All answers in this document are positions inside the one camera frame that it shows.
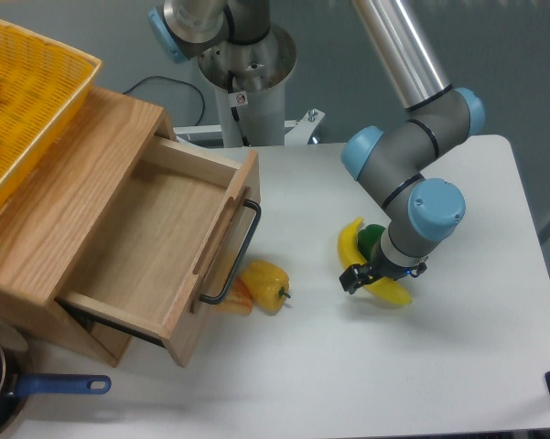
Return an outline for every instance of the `black metal handle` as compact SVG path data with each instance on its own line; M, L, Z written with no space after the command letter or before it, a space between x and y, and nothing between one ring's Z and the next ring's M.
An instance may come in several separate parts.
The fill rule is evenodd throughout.
M260 216L262 213L260 209L260 205L252 201L251 199L248 199L248 198L245 199L243 202L243 206L254 210L254 218L253 218L253 222L250 224L250 228L248 229L246 236L244 237L244 241L242 243L242 246L240 247L238 256L236 256L236 260L234 261L234 265L232 267L232 270L230 271L228 280L226 281L223 288L221 289L221 292L215 297L211 297L210 295L206 295L206 294L201 294L200 295L201 302L205 302L206 304L210 304L210 305L220 304L221 302L223 302L223 299L226 298L226 294L228 294L228 291L230 290L230 287L234 282L234 279L236 277L236 272L238 271L238 266L240 265L240 262L242 262L242 259L246 254L246 251L248 250L248 246L250 245L250 241L252 240L254 232L256 231L256 227L258 227L258 222L260 221Z

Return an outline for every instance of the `green pepper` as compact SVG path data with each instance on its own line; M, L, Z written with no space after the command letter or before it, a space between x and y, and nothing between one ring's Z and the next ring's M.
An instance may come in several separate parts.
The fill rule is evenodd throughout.
M366 261L370 260L372 247L381 238L383 232L384 227L378 224L370 224L358 232L358 250L366 258Z

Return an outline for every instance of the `yellow basket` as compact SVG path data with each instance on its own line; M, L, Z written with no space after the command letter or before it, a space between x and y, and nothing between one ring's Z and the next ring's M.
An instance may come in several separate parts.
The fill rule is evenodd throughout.
M0 209L80 109L101 66L0 20Z

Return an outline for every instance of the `metal pole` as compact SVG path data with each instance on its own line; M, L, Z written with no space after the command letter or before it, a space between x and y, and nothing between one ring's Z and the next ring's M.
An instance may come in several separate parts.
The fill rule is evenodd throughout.
M402 0L353 0L406 109L430 101L450 82Z

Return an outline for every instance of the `yellow bell pepper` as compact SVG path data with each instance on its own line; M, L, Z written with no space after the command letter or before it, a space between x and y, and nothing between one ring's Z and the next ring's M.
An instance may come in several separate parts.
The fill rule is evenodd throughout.
M273 263L252 261L240 273L254 301L265 311L276 314L288 297L289 276Z

